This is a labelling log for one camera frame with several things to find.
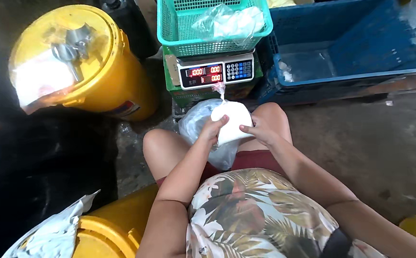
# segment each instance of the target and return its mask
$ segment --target blue crate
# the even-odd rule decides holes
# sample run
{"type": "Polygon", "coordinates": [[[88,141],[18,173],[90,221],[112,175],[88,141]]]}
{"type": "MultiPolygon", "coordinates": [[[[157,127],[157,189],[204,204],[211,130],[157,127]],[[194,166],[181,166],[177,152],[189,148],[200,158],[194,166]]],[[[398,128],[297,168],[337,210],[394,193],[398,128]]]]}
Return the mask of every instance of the blue crate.
{"type": "Polygon", "coordinates": [[[395,0],[296,5],[270,9],[270,15],[274,30],[257,45],[266,71],[260,103],[315,89],[319,96],[346,95],[416,73],[415,34],[395,0]],[[285,81],[280,62],[291,68],[294,82],[285,81]]]}

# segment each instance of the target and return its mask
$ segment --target scale keypad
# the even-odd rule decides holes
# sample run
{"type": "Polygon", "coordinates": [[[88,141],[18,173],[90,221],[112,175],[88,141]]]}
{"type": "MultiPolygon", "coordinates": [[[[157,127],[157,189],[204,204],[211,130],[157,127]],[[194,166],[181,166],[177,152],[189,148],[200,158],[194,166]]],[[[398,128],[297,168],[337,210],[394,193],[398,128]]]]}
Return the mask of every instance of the scale keypad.
{"type": "Polygon", "coordinates": [[[225,63],[225,79],[226,82],[252,79],[253,62],[251,59],[225,63]]]}

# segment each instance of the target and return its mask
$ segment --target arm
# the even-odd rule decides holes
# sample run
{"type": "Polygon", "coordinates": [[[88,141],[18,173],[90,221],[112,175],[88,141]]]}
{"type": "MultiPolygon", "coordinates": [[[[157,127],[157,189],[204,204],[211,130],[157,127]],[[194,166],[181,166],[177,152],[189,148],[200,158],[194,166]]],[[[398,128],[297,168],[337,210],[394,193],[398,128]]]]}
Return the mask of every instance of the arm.
{"type": "Polygon", "coordinates": [[[207,121],[186,156],[171,170],[157,193],[136,257],[185,257],[187,207],[197,191],[211,147],[228,116],[207,121]]]}
{"type": "Polygon", "coordinates": [[[267,146],[303,194],[318,202],[352,239],[359,239],[391,258],[416,257],[416,238],[361,202],[339,180],[311,161],[257,117],[255,127],[240,126],[267,146]]]}

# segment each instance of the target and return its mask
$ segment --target leg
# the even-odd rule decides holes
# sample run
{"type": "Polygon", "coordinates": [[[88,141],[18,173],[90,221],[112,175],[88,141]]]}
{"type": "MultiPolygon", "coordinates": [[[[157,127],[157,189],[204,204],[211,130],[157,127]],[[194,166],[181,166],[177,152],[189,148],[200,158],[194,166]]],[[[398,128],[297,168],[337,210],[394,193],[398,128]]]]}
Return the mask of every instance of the leg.
{"type": "MultiPolygon", "coordinates": [[[[277,103],[269,102],[262,104],[252,114],[262,118],[275,132],[292,144],[288,117],[277,103]]],[[[243,140],[237,152],[266,149],[267,147],[251,137],[243,140]]]]}
{"type": "Polygon", "coordinates": [[[155,180],[166,177],[189,150],[189,144],[177,133],[154,129],[143,139],[143,153],[155,180]]]}

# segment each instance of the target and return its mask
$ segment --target floral shirt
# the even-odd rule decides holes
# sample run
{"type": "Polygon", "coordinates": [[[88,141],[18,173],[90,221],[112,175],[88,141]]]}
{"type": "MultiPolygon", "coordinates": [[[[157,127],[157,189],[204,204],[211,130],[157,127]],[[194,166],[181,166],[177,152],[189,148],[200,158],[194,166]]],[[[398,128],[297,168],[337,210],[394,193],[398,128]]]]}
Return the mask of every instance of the floral shirt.
{"type": "MultiPolygon", "coordinates": [[[[280,174],[262,168],[207,179],[188,213],[188,258],[317,258],[339,227],[318,203],[280,174]]],[[[384,258],[359,240],[349,257],[384,258]]]]}

